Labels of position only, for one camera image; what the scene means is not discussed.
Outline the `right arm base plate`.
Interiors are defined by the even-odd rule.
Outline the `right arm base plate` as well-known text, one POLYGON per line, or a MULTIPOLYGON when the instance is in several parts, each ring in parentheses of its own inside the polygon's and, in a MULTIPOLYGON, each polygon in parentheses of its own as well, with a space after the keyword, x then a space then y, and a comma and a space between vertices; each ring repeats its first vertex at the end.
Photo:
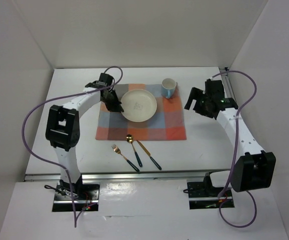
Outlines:
POLYGON ((196 181, 188 182, 187 188, 183 192, 188 195, 190 210, 218 209, 220 205, 223 208, 234 208, 231 190, 218 198, 222 189, 222 187, 214 187, 206 181, 196 181))

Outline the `aluminium rail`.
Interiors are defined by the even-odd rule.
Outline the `aluminium rail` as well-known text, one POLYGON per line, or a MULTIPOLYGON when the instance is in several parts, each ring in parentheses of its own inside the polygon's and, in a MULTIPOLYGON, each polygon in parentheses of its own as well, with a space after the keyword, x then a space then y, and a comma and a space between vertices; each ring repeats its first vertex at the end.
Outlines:
POLYGON ((224 83, 227 97, 235 99, 238 105, 238 109, 227 108, 221 111, 216 118, 219 126, 217 131, 223 142, 223 148, 219 150, 218 159, 215 161, 216 170, 225 170, 228 175, 239 157, 245 153, 259 154, 263 147, 258 140, 259 129, 251 122, 252 119, 247 117, 247 110, 252 110, 247 104, 257 93, 256 82, 246 73, 231 69, 227 72, 224 83))
POLYGON ((83 181, 96 181, 100 180, 170 180, 170 179, 200 179, 203 178, 206 174, 224 172, 225 169, 218 170, 182 170, 182 171, 148 171, 148 172, 102 172, 102 173, 83 173, 83 181))

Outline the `aluminium right side rail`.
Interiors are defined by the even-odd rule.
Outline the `aluminium right side rail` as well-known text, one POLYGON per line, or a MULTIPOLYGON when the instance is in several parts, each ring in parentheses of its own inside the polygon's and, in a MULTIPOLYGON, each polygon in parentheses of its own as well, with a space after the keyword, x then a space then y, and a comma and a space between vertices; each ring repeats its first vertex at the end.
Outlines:
POLYGON ((259 154, 263 147, 258 140, 259 129, 251 122, 252 119, 247 117, 247 110, 252 110, 247 104, 257 93, 256 82, 246 73, 231 69, 227 72, 224 83, 227 97, 235 99, 238 105, 238 109, 227 108, 221 111, 216 118, 219 126, 217 131, 223 142, 223 148, 219 150, 218 159, 215 161, 216 170, 225 170, 228 175, 239 157, 245 153, 259 154))

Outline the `gold spoon green handle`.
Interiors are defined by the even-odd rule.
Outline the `gold spoon green handle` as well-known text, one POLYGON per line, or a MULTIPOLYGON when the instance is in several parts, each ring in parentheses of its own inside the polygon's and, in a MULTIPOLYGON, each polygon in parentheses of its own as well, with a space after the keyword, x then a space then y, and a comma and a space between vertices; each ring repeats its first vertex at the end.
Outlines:
POLYGON ((138 155, 138 153, 137 153, 137 151, 136 151, 136 149, 135 149, 135 147, 134 147, 134 139, 133 139, 133 136, 132 136, 131 134, 127 134, 127 135, 126 135, 126 141, 127 141, 129 144, 131 144, 132 149, 133 149, 134 154, 135 154, 135 157, 136 157, 136 160, 137 160, 137 163, 138 163, 138 165, 142 168, 142 167, 143 167, 143 164, 142 164, 142 161, 141 161, 141 159, 140 159, 140 157, 139 157, 139 155, 138 155))

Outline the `gold knife green handle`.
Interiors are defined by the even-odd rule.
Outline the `gold knife green handle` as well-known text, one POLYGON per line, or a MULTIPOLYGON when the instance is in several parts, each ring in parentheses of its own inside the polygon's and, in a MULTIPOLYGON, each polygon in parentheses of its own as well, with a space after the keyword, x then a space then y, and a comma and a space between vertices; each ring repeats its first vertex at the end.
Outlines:
POLYGON ((158 164, 158 162, 152 157, 151 153, 148 151, 148 149, 139 141, 136 141, 139 146, 144 150, 144 152, 148 155, 148 157, 151 159, 151 161, 153 162, 153 164, 161 171, 162 167, 158 164))

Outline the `aluminium front rail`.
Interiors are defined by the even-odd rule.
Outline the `aluminium front rail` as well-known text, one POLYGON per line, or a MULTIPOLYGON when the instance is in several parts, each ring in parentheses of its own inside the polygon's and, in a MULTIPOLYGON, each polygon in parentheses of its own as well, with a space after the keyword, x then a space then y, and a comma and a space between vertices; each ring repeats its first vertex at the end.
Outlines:
POLYGON ((83 181, 96 181, 100 180, 170 180, 170 179, 200 179, 203 178, 206 174, 224 172, 225 169, 218 170, 182 170, 182 171, 148 171, 148 172, 102 172, 102 173, 83 173, 83 181))

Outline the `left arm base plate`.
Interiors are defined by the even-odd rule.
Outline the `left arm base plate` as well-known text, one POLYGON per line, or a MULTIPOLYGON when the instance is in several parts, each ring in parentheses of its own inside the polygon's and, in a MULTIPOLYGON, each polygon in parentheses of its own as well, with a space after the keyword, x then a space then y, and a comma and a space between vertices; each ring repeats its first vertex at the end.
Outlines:
MULTIPOLYGON (((54 191, 54 198, 52 204, 52 212, 72 212, 73 205, 71 199, 71 192, 69 189, 62 188, 58 182, 54 191)), ((80 193, 73 193, 75 210, 77 213, 97 212, 99 210, 99 184, 86 184, 80 193)))

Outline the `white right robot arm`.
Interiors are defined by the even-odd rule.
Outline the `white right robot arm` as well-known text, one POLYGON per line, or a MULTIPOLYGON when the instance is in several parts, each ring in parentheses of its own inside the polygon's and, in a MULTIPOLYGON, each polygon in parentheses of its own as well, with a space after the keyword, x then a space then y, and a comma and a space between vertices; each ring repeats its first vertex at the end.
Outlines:
POLYGON ((184 108, 215 119, 233 146, 231 169, 224 189, 245 192, 270 187, 276 157, 256 141, 240 115, 236 101, 225 97, 221 80, 206 80, 204 90, 193 87, 184 108))

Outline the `light blue mug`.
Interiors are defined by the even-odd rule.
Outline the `light blue mug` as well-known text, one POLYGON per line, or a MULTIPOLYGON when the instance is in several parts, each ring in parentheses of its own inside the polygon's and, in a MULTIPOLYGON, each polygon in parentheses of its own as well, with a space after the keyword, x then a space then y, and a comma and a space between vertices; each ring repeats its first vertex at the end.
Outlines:
POLYGON ((175 80, 171 78, 166 78, 161 83, 161 95, 166 99, 170 99, 175 90, 176 90, 177 83, 175 80))

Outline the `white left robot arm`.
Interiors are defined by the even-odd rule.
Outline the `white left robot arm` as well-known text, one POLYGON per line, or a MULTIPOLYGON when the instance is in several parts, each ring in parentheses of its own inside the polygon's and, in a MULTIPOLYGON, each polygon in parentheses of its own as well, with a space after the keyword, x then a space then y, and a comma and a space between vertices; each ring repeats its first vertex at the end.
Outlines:
POLYGON ((101 73, 99 79, 88 83, 87 94, 76 96, 63 105, 52 105, 49 109, 45 137, 54 148, 60 170, 60 186, 71 199, 83 195, 82 174, 78 168, 76 145, 80 139, 80 117, 92 106, 103 102, 109 112, 124 110, 115 90, 111 87, 114 77, 101 73))

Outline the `cream round plate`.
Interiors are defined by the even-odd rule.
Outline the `cream round plate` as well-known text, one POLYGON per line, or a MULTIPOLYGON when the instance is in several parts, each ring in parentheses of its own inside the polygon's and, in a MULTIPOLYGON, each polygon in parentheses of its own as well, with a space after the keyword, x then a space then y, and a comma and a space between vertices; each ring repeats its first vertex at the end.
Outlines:
POLYGON ((127 120, 141 123, 149 120, 157 111, 156 98, 145 89, 133 89, 121 98, 121 113, 127 120))

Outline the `gold fork green handle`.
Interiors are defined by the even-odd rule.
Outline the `gold fork green handle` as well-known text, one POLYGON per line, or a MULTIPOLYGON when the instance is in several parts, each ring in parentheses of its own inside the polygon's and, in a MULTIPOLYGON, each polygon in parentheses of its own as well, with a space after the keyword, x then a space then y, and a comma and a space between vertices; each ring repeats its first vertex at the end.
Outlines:
POLYGON ((124 160, 125 160, 137 173, 140 172, 140 170, 138 169, 138 167, 136 167, 128 158, 126 158, 126 157, 122 154, 121 150, 118 148, 117 145, 113 144, 111 147, 112 147, 113 151, 114 151, 116 154, 122 156, 122 157, 124 158, 124 160))

